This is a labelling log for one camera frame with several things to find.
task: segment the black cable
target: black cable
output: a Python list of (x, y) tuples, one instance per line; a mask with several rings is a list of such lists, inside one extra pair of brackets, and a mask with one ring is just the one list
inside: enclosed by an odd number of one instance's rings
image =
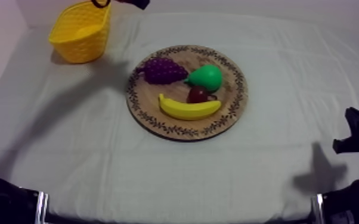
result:
[(112, 0), (107, 0), (106, 4), (104, 5), (100, 5), (100, 3), (97, 0), (92, 0), (92, 3), (97, 7), (97, 8), (104, 8), (106, 6), (108, 6), (110, 4)]

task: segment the yellow basket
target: yellow basket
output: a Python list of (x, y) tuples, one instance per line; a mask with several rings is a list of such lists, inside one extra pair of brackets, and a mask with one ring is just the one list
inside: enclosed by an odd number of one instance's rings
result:
[(103, 55), (110, 30), (111, 4), (97, 8), (82, 2), (65, 9), (55, 23), (49, 41), (70, 63), (86, 63)]

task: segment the white tablecloth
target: white tablecloth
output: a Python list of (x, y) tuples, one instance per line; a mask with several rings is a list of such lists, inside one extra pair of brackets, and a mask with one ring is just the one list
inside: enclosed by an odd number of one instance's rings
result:
[[(343, 113), (359, 109), (359, 37), (226, 14), (113, 18), (106, 54), (69, 65), (50, 27), (22, 37), (0, 80), (0, 176), (45, 191), (51, 210), (127, 222), (253, 222), (310, 211), (309, 197), (359, 179), (359, 154), (336, 155)], [(202, 142), (158, 138), (131, 117), (125, 84), (144, 57), (203, 45), (242, 69), (249, 102)]]

